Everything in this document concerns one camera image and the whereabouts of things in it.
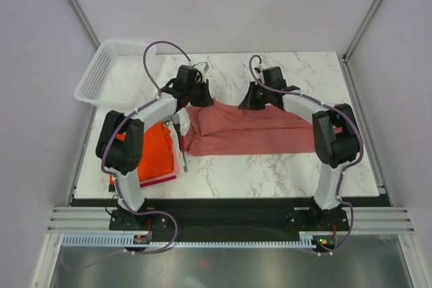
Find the dusty pink t-shirt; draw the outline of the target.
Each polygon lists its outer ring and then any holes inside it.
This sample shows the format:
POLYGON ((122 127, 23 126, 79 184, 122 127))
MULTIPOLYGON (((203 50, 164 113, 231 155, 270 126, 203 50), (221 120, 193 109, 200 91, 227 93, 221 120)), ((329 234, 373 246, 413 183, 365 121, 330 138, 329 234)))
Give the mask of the dusty pink t-shirt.
POLYGON ((313 127, 301 117, 273 106, 241 110, 215 102, 186 107, 190 127, 184 146, 193 156, 313 153, 313 127))

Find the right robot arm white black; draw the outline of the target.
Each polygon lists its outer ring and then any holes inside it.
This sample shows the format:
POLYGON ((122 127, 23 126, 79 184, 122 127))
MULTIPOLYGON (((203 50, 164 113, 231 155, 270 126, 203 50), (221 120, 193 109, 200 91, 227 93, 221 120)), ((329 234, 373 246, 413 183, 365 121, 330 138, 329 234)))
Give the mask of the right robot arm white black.
POLYGON ((326 229, 333 222, 331 209, 342 203, 340 191, 346 170, 358 164, 364 155, 352 107, 346 103, 331 106, 296 86, 288 87, 278 66, 266 69, 257 66, 250 71, 254 80, 239 109, 263 110, 267 105, 273 105, 303 118, 313 127, 321 171, 313 196, 317 208, 309 212, 309 221, 315 229, 326 229))

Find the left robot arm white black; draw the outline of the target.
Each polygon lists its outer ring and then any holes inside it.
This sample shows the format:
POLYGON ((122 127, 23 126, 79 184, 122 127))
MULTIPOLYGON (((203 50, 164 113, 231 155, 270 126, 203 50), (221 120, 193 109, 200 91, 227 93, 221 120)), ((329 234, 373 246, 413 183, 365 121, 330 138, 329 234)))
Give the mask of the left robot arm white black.
POLYGON ((129 115, 109 111, 103 122, 96 147, 102 172, 112 176, 119 205, 126 209, 124 220, 133 229, 142 229, 148 213, 141 209, 145 197, 141 192, 137 168, 142 160, 144 133, 154 124, 175 115, 184 107, 208 107, 214 104, 206 73, 209 65, 181 65, 177 76, 161 92, 129 115))

